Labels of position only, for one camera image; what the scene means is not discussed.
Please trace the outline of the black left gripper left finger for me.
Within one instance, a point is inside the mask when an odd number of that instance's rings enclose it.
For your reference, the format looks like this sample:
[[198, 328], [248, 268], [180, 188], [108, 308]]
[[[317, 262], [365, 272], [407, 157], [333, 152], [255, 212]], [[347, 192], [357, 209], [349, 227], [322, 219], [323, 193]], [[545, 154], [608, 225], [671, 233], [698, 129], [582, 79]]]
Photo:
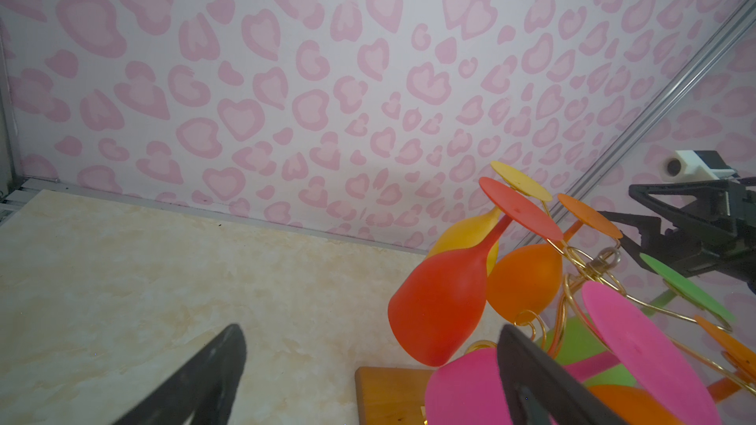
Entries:
[[118, 424], [226, 424], [244, 371], [247, 347], [230, 324]]

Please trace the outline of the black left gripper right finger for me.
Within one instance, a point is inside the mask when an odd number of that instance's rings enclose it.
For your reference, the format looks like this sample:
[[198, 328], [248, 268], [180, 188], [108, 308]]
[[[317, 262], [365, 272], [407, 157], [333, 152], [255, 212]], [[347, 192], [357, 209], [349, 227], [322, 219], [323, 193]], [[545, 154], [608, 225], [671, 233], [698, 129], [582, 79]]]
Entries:
[[497, 364], [514, 424], [624, 422], [513, 325], [499, 334]]

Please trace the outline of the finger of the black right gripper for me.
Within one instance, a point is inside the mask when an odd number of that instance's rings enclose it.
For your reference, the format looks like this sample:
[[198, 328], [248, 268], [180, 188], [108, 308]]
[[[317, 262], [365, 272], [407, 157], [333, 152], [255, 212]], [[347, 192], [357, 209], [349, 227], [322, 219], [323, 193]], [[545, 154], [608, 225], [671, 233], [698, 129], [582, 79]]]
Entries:
[[684, 231], [678, 228], [662, 230], [662, 221], [658, 216], [610, 211], [600, 211], [600, 214], [615, 225], [622, 226], [620, 245], [642, 269], [649, 273], [654, 271], [648, 262], [642, 260], [641, 255], [645, 254], [681, 275], [695, 273], [697, 244]]
[[688, 233], [732, 233], [728, 182], [632, 184], [628, 194]]

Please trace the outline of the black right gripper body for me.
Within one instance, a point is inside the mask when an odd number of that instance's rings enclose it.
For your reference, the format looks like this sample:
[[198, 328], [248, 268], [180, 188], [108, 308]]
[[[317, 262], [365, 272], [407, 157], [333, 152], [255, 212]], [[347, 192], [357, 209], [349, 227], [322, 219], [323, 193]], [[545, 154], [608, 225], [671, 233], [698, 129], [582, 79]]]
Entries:
[[689, 183], [682, 230], [714, 260], [714, 271], [755, 288], [755, 179]]

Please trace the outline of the green wine glass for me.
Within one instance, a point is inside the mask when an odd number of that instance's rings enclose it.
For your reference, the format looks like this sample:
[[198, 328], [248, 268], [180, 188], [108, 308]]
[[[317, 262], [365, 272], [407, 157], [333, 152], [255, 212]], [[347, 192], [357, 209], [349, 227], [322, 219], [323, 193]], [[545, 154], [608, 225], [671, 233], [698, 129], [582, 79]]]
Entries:
[[[736, 320], [736, 317], [726, 310], [719, 301], [716, 301], [701, 287], [695, 285], [693, 281], [683, 277], [662, 261], [648, 254], [640, 254], [639, 264], [641, 263], [649, 267], [653, 273], [662, 277], [667, 284], [667, 291], [651, 302], [652, 308], [644, 307], [642, 309], [647, 317], [659, 314], [660, 308], [665, 308], [675, 297], [680, 297], [699, 309], [712, 314], [717, 319], [715, 326], [720, 330], [728, 333], [732, 331], [732, 323]], [[558, 364], [566, 366], [605, 351], [604, 345], [579, 318], [569, 317], [564, 323], [562, 344], [555, 359]], [[634, 387], [636, 380], [624, 366], [617, 365], [586, 380], [584, 384], [588, 387], [599, 385]]]

